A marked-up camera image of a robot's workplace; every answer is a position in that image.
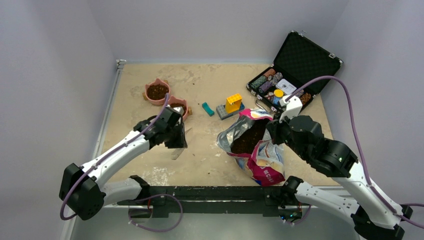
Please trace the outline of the colourful pet food bag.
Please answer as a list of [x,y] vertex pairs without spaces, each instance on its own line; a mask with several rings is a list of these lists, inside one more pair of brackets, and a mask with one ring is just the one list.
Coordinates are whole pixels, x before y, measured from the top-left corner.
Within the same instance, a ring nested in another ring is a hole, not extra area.
[[260,108],[244,109],[237,120],[217,136],[217,145],[234,158],[257,184],[273,186],[286,180],[284,147],[272,142],[266,125],[273,116]]

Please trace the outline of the clear plastic scoop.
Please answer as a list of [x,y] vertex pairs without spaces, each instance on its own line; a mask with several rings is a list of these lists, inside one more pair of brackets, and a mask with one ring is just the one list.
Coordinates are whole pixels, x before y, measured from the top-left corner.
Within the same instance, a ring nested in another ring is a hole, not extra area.
[[[187,137],[188,137],[188,134],[189,134],[189,132],[192,130],[192,128],[190,127],[190,128],[188,128],[187,130],[185,130],[185,132],[184,132],[184,136],[185,136],[185,138],[186,138],[186,143],[188,144],[188,140],[187,140]],[[188,146],[186,146],[186,147],[183,147],[183,148],[176,148],[172,153],[171,153],[171,160],[177,160],[179,157],[180,157],[180,155],[183,153],[183,151],[187,148]]]

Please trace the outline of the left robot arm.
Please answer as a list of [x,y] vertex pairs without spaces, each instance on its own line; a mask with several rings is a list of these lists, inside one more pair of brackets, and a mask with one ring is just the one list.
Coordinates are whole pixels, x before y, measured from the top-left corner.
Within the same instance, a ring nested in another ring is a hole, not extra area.
[[60,218],[89,220],[104,206],[131,200],[138,205],[149,199],[149,184],[133,175],[124,181],[109,179],[136,157],[164,144],[168,149],[186,148],[182,107],[163,107],[157,115],[138,122],[111,149],[80,166],[72,163],[63,172],[59,198]]

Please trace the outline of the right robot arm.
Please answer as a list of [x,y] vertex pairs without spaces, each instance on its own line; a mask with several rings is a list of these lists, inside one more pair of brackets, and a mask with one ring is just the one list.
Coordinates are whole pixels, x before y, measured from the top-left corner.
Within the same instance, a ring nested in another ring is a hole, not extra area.
[[316,206],[344,220],[366,240],[401,240],[405,230],[401,221],[411,218],[413,210],[398,204],[367,181],[363,165],[344,143],[326,138],[321,125],[306,115],[266,125],[274,144],[285,144],[317,172],[339,183],[349,197],[322,190],[301,178],[289,176],[277,198],[281,207],[303,203]]

